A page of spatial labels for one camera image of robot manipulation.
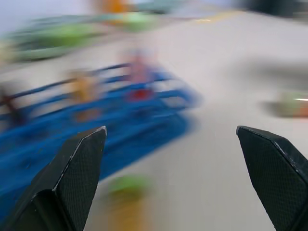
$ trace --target yellow object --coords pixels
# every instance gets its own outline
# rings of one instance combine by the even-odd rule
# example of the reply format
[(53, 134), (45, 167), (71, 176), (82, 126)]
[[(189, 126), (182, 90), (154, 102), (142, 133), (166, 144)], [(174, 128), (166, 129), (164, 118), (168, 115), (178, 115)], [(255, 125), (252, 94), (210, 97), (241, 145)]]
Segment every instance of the yellow object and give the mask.
[(109, 231), (149, 231), (147, 214), (148, 180), (125, 176), (109, 185)]
[[(89, 103), (96, 99), (94, 83), (92, 79), (81, 71), (71, 72), (73, 100), (75, 103)], [(89, 109), (77, 114), (79, 122), (93, 119), (97, 115), (97, 110)]]
[(214, 16), (196, 19), (195, 22), (197, 22), (197, 23), (215, 23), (215, 22), (221, 21), (223, 19), (227, 19), (229, 17), (238, 15), (240, 13), (244, 13), (244, 11), (226, 11), (226, 12), (218, 13), (217, 15), (214, 15)]
[(0, 41), (0, 67), (14, 61), (14, 51), (14, 45), (10, 41)]
[(144, 216), (145, 201), (141, 198), (113, 199), (110, 208), (110, 231), (148, 231)]

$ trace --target blue plastic crate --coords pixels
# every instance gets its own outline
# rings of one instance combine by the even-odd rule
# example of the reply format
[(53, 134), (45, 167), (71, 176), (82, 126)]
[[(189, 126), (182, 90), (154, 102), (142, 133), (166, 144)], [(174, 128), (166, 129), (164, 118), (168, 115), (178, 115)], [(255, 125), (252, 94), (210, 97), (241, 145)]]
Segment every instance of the blue plastic crate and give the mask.
[[(101, 78), (112, 69), (122, 68), (121, 64), (94, 71), (100, 83), (107, 85), (124, 81), (125, 76)], [(184, 134), (190, 127), (189, 120), (178, 114), (179, 111), (195, 106), (195, 93), (186, 84), (173, 78), (165, 71), (150, 70), (153, 82), (134, 84), (105, 92), (98, 100), (80, 105), (70, 105), (56, 112), (34, 117), (19, 128), (0, 134), (0, 220), (14, 206), (25, 187), (33, 177), (55, 156), (62, 143), (70, 136), (102, 125), (107, 126), (108, 136), (102, 159), (101, 179), (142, 158), (154, 149)], [(144, 102), (128, 103), (127, 93), (145, 87), (153, 87), (157, 82), (178, 81), (178, 89), (155, 92), (154, 97)], [(22, 92), (15, 97), (46, 91), (65, 82), (59, 82), (38, 89)], [(69, 99), (62, 94), (44, 99), (22, 109), (30, 118), (35, 110)], [(168, 105), (164, 100), (181, 99), (176, 105)], [(95, 120), (78, 123), (76, 112), (96, 108), (101, 115)], [(136, 111), (143, 110), (143, 116), (136, 117)]]

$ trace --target orange object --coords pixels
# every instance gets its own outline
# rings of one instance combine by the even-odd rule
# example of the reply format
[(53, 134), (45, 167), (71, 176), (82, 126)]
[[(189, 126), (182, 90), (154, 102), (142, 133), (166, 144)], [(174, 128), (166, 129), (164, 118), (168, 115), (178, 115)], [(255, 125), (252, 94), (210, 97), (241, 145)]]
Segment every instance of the orange object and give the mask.
[(145, 200), (119, 198), (109, 212), (111, 231), (148, 231), (144, 212)]
[[(126, 13), (128, 4), (125, 0), (97, 0), (99, 1), (100, 13)], [(118, 25), (123, 23), (120, 20), (109, 21), (109, 24)]]
[(299, 110), (299, 115), (300, 117), (308, 117), (308, 103), (303, 102), (301, 105), (301, 108)]
[[(92, 79), (84, 72), (75, 71), (71, 73), (73, 79), (73, 100), (75, 103), (89, 103), (96, 99), (94, 84)], [(96, 117), (97, 110), (89, 109), (77, 113), (77, 120), (85, 122)]]

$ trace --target green object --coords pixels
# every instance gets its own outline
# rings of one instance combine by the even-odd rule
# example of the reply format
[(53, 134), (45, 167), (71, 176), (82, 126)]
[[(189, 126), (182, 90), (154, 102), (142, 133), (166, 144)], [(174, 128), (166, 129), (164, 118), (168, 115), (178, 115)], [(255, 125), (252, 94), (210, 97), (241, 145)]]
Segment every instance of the green object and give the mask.
[(12, 49), (7, 53), (17, 61), (33, 61), (64, 55), (87, 45), (95, 35), (89, 23), (123, 18), (123, 14), (60, 16), (29, 22), (26, 28), (7, 36)]
[(282, 94), (280, 112), (283, 116), (295, 116), (299, 113), (302, 101), (307, 95), (301, 93), (285, 92)]
[(168, 13), (178, 7), (183, 0), (151, 0), (138, 3), (136, 8), (141, 12)]
[(131, 12), (124, 16), (124, 27), (130, 32), (141, 32), (154, 25), (154, 17), (150, 14)]
[(140, 192), (149, 187), (149, 180), (142, 176), (125, 176), (112, 181), (109, 185), (109, 193)]

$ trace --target blurry object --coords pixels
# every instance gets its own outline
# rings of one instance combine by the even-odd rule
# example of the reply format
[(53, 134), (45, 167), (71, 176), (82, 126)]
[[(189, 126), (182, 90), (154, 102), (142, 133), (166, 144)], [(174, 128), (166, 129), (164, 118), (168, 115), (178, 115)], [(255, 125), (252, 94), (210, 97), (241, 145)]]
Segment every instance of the blurry object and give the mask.
[(308, 93), (283, 93), (279, 109), (282, 116), (308, 117)]
[(296, 4), (294, 16), (295, 19), (307, 23), (308, 22), (308, 0), (298, 0)]
[(276, 231), (308, 230), (308, 160), (284, 137), (239, 126), (252, 185)]
[[(189, 86), (162, 68), (148, 66), (153, 77), (150, 83), (153, 96), (148, 100), (129, 102), (126, 100), (128, 92), (137, 87), (142, 89), (144, 85), (128, 83), (125, 75), (112, 75), (115, 70), (127, 70), (128, 67), (129, 64), (119, 64), (91, 72), (92, 78), (96, 78), (96, 87), (103, 86), (103, 92), (98, 92), (94, 101), (66, 104), (60, 110), (33, 116), (30, 123), (0, 134), (0, 169), (6, 176), (0, 178), (0, 220), (14, 206), (33, 177), (54, 158), (63, 142), (77, 133), (102, 124), (108, 127), (109, 138), (100, 163), (100, 179), (104, 179), (192, 130), (192, 120), (180, 113), (199, 103), (197, 94)], [(21, 92), (14, 98), (51, 90), (67, 82)], [(115, 83), (125, 85), (109, 90)], [(168, 88), (159, 88), (156, 84)], [(67, 91), (48, 98), (40, 97), (38, 102), (24, 107), (23, 113), (34, 115), (44, 107), (52, 107), (73, 97)], [(99, 112), (95, 119), (83, 123), (76, 121), (76, 114), (92, 109)], [(136, 110), (147, 110), (143, 120), (135, 115)]]
[[(97, 99), (96, 88), (93, 77), (86, 71), (75, 70), (70, 73), (73, 84), (73, 100), (77, 104), (90, 103)], [(79, 122), (89, 121), (97, 117), (98, 112), (95, 109), (89, 109), (77, 114)]]
[(113, 180), (109, 190), (110, 231), (147, 231), (146, 193), (149, 180), (141, 176), (124, 176)]
[(60, 16), (30, 22), (20, 31), (8, 35), (15, 47), (15, 61), (52, 58), (80, 48), (97, 35), (91, 23), (115, 20), (120, 15)]
[(10, 39), (0, 40), (0, 68), (5, 68), (15, 60), (14, 44)]
[(1, 230), (83, 231), (99, 176), (106, 127), (69, 138), (31, 181)]
[(202, 0), (187, 0), (174, 8), (170, 16), (182, 19), (201, 19), (212, 17), (220, 12), (222, 12), (221, 7), (206, 4)]
[(142, 41), (141, 34), (139, 32), (148, 30), (154, 24), (154, 19), (151, 15), (143, 13), (129, 13), (125, 20), (124, 26), (126, 30), (131, 33), (132, 47), (130, 48), (129, 60), (129, 72), (128, 80), (132, 84), (142, 84), (138, 89), (129, 93), (129, 100), (142, 101), (149, 100), (153, 97), (152, 90), (148, 85), (153, 81), (151, 73), (149, 71), (149, 52), (146, 41)]
[(183, 0), (147, 0), (146, 2), (137, 3), (135, 8), (139, 12), (167, 14), (182, 2)]
[(1, 83), (0, 85), (0, 103), (8, 111), (10, 127), (17, 127), (24, 125), (26, 123), (26, 117), (20, 110), (20, 107), (17, 106), (14, 102), (13, 95), (16, 92), (12, 87), (12, 83)]
[(296, 0), (250, 0), (248, 9), (280, 17), (292, 17)]
[[(103, 8), (103, 13), (127, 13), (128, 4), (126, 0), (98, 0)], [(110, 21), (111, 24), (122, 23), (123, 20), (113, 20)]]

